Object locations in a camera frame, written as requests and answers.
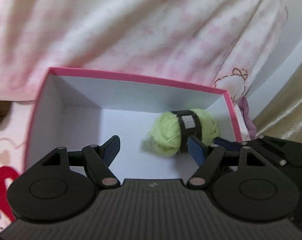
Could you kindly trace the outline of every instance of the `pink and white fabric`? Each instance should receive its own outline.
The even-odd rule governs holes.
[[[0,99],[33,100],[48,67],[250,88],[286,0],[0,0]]]

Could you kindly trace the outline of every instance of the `curtain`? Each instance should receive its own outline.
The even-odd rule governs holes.
[[[258,134],[302,143],[302,65],[254,124]]]

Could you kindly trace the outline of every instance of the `metal pin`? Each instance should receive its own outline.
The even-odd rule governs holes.
[[[287,161],[286,160],[281,160],[280,162],[279,162],[279,165],[280,166],[283,166],[283,165],[286,165],[287,164]]]
[[[189,183],[193,186],[202,186],[205,184],[205,179],[200,177],[194,177],[189,180]]]
[[[115,184],[117,184],[118,180],[115,178],[107,177],[102,179],[101,182],[105,186],[114,186]]]

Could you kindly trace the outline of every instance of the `green yarn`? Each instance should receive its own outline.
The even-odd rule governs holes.
[[[199,117],[202,128],[202,142],[210,145],[219,136],[217,122],[203,109],[191,109]],[[176,154],[181,146],[181,130],[178,118],[171,112],[163,113],[154,123],[149,133],[152,151],[163,157]]]

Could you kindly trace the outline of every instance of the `open box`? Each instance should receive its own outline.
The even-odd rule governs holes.
[[[55,147],[78,151],[118,135],[121,149],[110,170],[121,183],[125,178],[186,181],[198,168],[190,154],[163,158],[143,142],[163,112],[192,108],[211,112],[221,137],[242,141],[227,91],[125,73],[50,68],[34,108],[24,171]]]

